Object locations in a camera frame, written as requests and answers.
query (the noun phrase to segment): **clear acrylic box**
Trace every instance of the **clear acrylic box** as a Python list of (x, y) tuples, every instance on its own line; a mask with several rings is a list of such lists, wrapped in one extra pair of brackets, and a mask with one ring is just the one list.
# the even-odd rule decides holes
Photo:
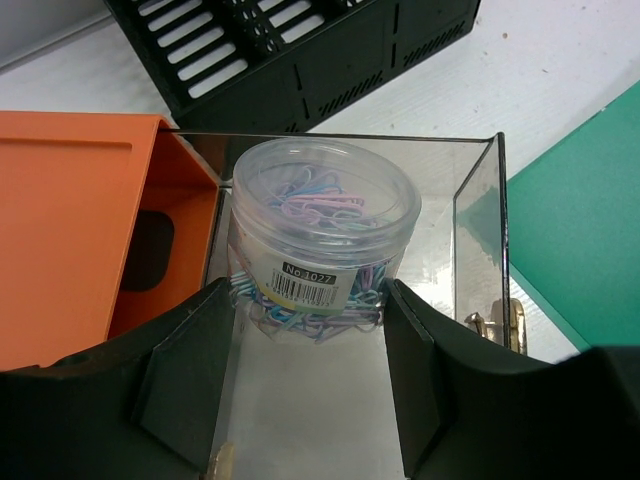
[[(275, 136), (180, 131), (220, 178), (208, 280), (226, 275), (230, 177), (239, 156)], [(418, 186), (422, 212), (397, 277), (455, 321), (510, 346), (502, 134), (487, 140), (327, 136), (373, 151)], [(402, 479), (384, 330), (322, 346), (270, 340), (237, 318), (216, 435), (233, 444), (233, 478)]]

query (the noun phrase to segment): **metal clip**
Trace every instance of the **metal clip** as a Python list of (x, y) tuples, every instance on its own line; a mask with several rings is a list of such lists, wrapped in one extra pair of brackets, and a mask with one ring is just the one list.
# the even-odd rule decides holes
[(235, 452), (233, 443), (224, 443), (211, 459), (209, 471), (200, 475), (200, 480), (231, 480)]
[[(520, 300), (516, 298), (510, 299), (510, 315), (509, 315), (509, 333), (511, 350), (522, 355), (527, 354), (527, 326), (524, 315), (524, 308)], [(491, 320), (487, 321), (478, 313), (469, 315), (464, 323), (473, 325), (472, 328), (478, 332), (481, 337), (491, 340), (492, 342), (504, 345), (503, 329), (502, 329), (502, 300), (496, 300), (491, 306)]]

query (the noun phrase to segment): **colorful paper clips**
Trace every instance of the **colorful paper clips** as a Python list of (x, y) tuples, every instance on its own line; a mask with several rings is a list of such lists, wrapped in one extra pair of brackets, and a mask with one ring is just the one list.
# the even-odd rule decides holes
[[(347, 193), (338, 173), (305, 166), (293, 181), (281, 184), (265, 199), (265, 204), (301, 223), (329, 230), (365, 230), (379, 226), (378, 219), (366, 215), (364, 198)], [(389, 261), (360, 268), (340, 315), (323, 316), (298, 312), (278, 305), (264, 295), (251, 275), (241, 270), (231, 275), (236, 301), (250, 302), (249, 317), (267, 335), (296, 332), (316, 344), (356, 329), (371, 332), (381, 322), (383, 282)]]
[(367, 219), (364, 198), (349, 195), (339, 185), (338, 174), (329, 170), (315, 174), (308, 165), (293, 182), (284, 183), (266, 199), (284, 215), (309, 225), (337, 230), (363, 230), (378, 226), (376, 220)]
[(369, 333), (381, 322), (380, 301), (386, 264), (361, 268), (341, 315), (323, 316), (296, 312), (271, 301), (256, 288), (251, 276), (241, 270), (231, 276), (232, 296), (250, 299), (249, 317), (264, 333), (300, 333), (321, 344), (349, 329)]

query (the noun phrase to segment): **orange box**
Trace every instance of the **orange box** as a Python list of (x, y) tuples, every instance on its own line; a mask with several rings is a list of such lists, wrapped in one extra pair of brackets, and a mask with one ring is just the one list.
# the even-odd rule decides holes
[(202, 288), (218, 187), (156, 115), (0, 112), (0, 370)]

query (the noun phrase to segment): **black plastic tray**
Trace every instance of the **black plastic tray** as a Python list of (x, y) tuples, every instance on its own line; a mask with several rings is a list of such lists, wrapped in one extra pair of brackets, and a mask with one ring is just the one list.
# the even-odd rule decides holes
[(264, 133), (320, 123), (469, 33), (480, 6), (480, 0), (105, 1), (178, 125)]

